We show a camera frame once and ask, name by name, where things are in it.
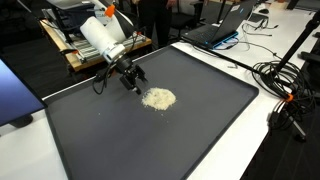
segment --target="desk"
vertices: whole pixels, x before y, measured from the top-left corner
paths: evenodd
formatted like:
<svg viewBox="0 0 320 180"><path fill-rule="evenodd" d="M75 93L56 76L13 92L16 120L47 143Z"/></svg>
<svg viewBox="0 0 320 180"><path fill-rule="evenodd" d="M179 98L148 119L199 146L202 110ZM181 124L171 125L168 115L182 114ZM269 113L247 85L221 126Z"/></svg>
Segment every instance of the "desk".
<svg viewBox="0 0 320 180"><path fill-rule="evenodd" d="M269 24L270 26L279 24L279 28L264 31L264 33L272 33L272 38L249 36L249 41L267 46L276 51L279 56L283 56L311 17L309 12L301 10L270 9ZM295 19L300 23L291 24L289 19ZM309 37L298 52L310 51L315 42L316 38ZM250 72L241 67L228 68L232 65L231 63L201 53L187 43L176 43L174 46L234 77L257 86ZM246 48L245 44L239 44L231 50L220 52L250 66L259 61L273 60L272 54L263 49L252 46L249 51L246 51ZM290 62L299 67L304 63L296 55ZM224 133L189 179L240 179L268 132L268 114L278 101L279 99L260 89L258 97ZM25 128L14 129L4 126L0 129L0 133L4 134L0 138L0 161L5 162L0 163L0 179L67 179L44 111L35 113L33 116L35 121Z"/></svg>
<svg viewBox="0 0 320 180"><path fill-rule="evenodd" d="M49 27L48 25L44 24L43 22L40 22L40 24L42 26L43 31L48 35L48 37L50 37L50 39L52 39L53 43L58 47L59 51L62 51L65 49L70 49L70 47L67 46L67 44L64 42L64 40L59 36L59 34L52 27ZM144 42L136 43L132 49L131 49L131 45L126 46L127 53L137 51L137 50L143 51L142 52L143 54L151 52L151 50L152 50L151 39L146 38ZM97 58L92 61L87 61L87 62L81 63L79 58L72 53L66 54L65 60L67 62L69 72L83 71L83 70L90 68L94 65L105 62L105 60L102 57L100 57L100 58Z"/></svg>

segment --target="person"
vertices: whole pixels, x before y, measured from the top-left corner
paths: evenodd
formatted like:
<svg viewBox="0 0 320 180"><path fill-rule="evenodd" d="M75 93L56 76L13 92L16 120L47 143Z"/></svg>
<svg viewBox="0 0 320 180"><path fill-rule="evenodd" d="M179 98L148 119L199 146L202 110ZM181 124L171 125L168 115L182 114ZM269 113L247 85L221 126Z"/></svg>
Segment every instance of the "person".
<svg viewBox="0 0 320 180"><path fill-rule="evenodd" d="M152 38L156 26L159 49L169 41L172 7L177 0L132 0L138 6L140 27L145 27L145 35Z"/></svg>

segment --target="white granular material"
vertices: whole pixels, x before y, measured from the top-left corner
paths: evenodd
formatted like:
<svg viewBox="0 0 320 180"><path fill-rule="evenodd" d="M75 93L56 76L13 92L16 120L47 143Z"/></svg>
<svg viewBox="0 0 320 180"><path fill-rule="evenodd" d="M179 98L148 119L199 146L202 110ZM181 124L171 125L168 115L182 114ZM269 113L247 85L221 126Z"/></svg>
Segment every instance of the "white granular material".
<svg viewBox="0 0 320 180"><path fill-rule="evenodd" d="M142 99L142 104L153 107L156 110L167 110L176 102L176 96L168 89L151 88Z"/></svg>

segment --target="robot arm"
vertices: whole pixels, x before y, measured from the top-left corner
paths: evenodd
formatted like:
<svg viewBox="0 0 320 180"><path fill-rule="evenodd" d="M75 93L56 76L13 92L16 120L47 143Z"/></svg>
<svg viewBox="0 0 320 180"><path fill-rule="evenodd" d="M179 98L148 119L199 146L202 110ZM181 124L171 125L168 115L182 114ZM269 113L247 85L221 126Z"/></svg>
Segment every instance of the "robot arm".
<svg viewBox="0 0 320 180"><path fill-rule="evenodd" d="M91 0L91 2L94 3L98 9L106 9L104 4L98 0ZM114 6L109 6L105 14L109 16L109 21L106 26L96 17L90 17L80 27L80 30L89 43L95 47L107 61L109 67L114 67L118 73L122 74L120 78L122 84L128 90L141 94L141 90L136 85L136 78L146 81L145 73L138 65L133 66L132 60L125 56L125 47L121 44L133 34L134 28L132 23L124 15L114 10ZM96 81L102 81L107 78L108 74L105 74L105 76L106 77L102 78L99 76Z"/></svg>

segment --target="dark gray tray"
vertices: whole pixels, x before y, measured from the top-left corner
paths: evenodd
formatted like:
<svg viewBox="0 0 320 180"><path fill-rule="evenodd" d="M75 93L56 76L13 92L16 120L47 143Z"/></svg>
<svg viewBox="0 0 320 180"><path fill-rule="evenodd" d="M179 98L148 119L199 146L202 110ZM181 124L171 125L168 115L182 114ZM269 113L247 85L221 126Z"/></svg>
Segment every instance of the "dark gray tray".
<svg viewBox="0 0 320 180"><path fill-rule="evenodd" d="M118 77L102 95L90 81L46 100L70 179L185 179L259 92L174 47L139 62L149 80L143 92L176 95L167 111L145 108Z"/></svg>

